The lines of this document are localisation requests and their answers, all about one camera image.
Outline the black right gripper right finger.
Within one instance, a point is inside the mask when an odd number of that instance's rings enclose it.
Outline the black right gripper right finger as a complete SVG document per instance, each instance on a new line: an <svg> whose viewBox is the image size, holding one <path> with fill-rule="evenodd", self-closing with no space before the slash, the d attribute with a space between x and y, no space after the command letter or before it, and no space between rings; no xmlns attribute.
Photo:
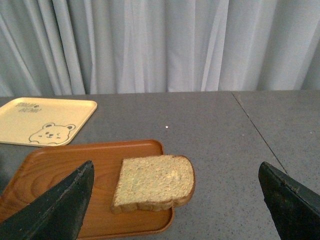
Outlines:
<svg viewBox="0 0 320 240"><path fill-rule="evenodd" d="M282 240L320 238L320 195L268 162L258 170L264 202Z"/></svg>

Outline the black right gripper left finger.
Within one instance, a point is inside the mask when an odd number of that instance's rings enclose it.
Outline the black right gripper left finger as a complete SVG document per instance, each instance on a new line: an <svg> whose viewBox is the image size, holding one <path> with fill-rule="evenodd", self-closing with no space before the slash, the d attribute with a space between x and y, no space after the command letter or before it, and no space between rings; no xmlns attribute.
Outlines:
<svg viewBox="0 0 320 240"><path fill-rule="evenodd" d="M88 160L0 224L2 240L75 240L92 196L95 169Z"/></svg>

